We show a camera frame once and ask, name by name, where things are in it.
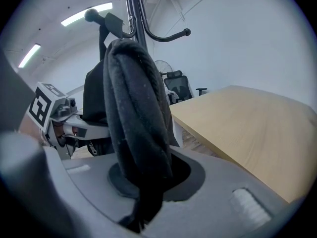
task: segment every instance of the black cloth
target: black cloth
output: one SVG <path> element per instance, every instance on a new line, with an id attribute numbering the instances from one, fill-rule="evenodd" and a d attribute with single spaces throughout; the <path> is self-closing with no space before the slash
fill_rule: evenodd
<path id="1" fill-rule="evenodd" d="M 159 71 L 142 46 L 118 39 L 104 59 L 106 116 L 124 176 L 138 187 L 145 178 L 172 178 L 169 145 L 178 146 Z"/>

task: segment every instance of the light wood tabletop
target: light wood tabletop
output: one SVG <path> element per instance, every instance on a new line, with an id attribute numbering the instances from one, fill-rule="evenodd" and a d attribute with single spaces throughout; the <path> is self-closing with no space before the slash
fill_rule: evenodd
<path id="1" fill-rule="evenodd" d="M 174 120 L 221 158 L 249 171 L 287 202 L 317 174 L 317 115 L 273 93 L 229 86 L 170 106 Z"/>

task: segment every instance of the white ceiling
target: white ceiling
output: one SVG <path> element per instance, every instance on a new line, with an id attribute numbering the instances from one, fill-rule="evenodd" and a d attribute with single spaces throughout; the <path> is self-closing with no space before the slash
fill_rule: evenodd
<path id="1" fill-rule="evenodd" d="M 99 26 L 84 19 L 64 27 L 61 22 L 88 7 L 112 2 L 113 13 L 124 20 L 123 30 L 128 32 L 125 0 L 24 0 L 7 23 L 0 36 L 0 45 L 11 64 L 17 67 L 35 43 L 41 45 L 23 70 L 31 75 L 41 66 L 47 66 L 67 49 L 90 38 L 98 37 Z M 147 17 L 151 17 L 159 0 L 145 3 Z"/>

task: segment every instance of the ceiling light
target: ceiling light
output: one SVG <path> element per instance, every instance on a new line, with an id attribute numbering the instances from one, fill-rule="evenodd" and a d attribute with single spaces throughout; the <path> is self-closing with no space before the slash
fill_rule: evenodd
<path id="1" fill-rule="evenodd" d="M 32 57 L 32 55 L 35 54 L 35 52 L 41 47 L 41 45 L 39 44 L 35 44 L 33 46 L 33 48 L 31 48 L 31 50 L 29 51 L 29 53 L 26 54 L 25 58 L 22 60 L 22 62 L 19 65 L 19 68 L 23 68 L 26 63 L 30 60 L 30 58 Z"/>
<path id="2" fill-rule="evenodd" d="M 112 3 L 111 2 L 107 2 L 107 3 L 104 3 L 104 4 L 100 4 L 98 6 L 95 6 L 95 7 L 92 7 L 92 8 L 88 8 L 86 10 L 83 10 L 75 15 L 72 15 L 71 17 L 65 19 L 64 21 L 62 21 L 62 25 L 63 26 L 68 26 L 69 24 L 75 22 L 76 20 L 78 19 L 81 19 L 85 16 L 85 12 L 89 9 L 96 9 L 97 12 L 100 12 L 100 11 L 103 11 L 103 10 L 110 10 L 112 9 Z"/>

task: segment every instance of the office chair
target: office chair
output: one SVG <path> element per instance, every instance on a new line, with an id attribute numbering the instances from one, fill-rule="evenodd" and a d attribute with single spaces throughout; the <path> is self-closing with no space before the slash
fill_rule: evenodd
<path id="1" fill-rule="evenodd" d="M 164 83 L 168 90 L 174 91 L 178 95 L 178 101 L 186 101 L 192 99 L 193 96 L 189 90 L 188 78 L 183 76 L 180 70 L 174 72 L 168 72 L 166 74 L 167 78 L 164 79 Z M 207 90 L 207 88 L 196 88 L 199 91 L 199 96 L 201 96 L 202 91 Z"/>

